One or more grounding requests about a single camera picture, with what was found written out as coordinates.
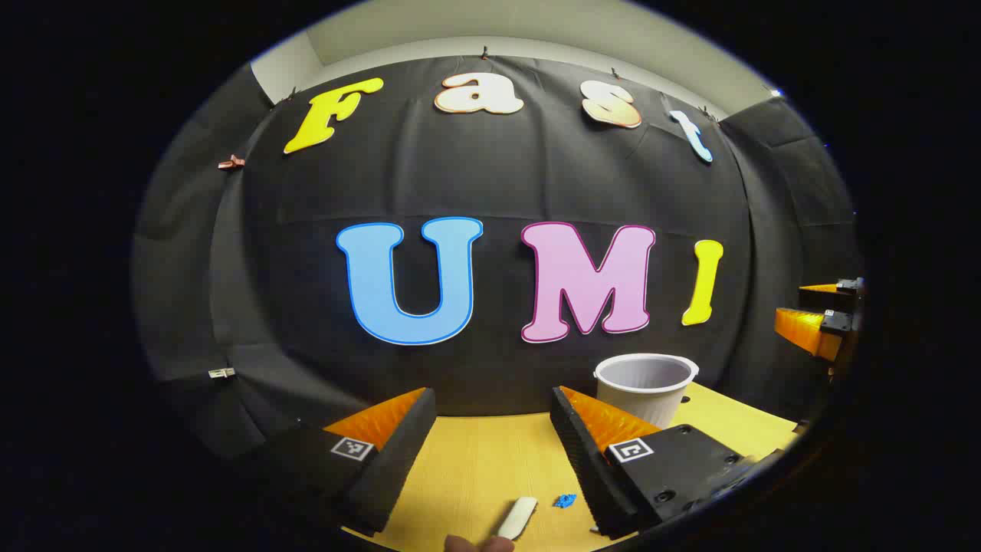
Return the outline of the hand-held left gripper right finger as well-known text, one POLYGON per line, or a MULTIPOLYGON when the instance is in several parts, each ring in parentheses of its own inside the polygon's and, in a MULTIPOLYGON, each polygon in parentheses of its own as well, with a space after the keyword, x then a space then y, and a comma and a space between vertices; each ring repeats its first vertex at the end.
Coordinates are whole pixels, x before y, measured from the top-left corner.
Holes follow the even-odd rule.
POLYGON ((595 530, 611 539, 704 509, 783 454, 741 455, 691 424, 656 429, 564 386, 551 391, 550 419, 595 530))

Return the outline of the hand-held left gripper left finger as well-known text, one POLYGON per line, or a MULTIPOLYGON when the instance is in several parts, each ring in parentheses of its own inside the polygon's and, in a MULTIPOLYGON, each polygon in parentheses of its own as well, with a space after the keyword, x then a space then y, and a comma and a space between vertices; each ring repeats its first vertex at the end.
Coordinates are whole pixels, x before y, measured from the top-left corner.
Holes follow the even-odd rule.
POLYGON ((298 423, 236 458, 236 474, 311 524, 365 537, 385 530, 437 419, 432 388, 417 388, 318 427, 298 423))

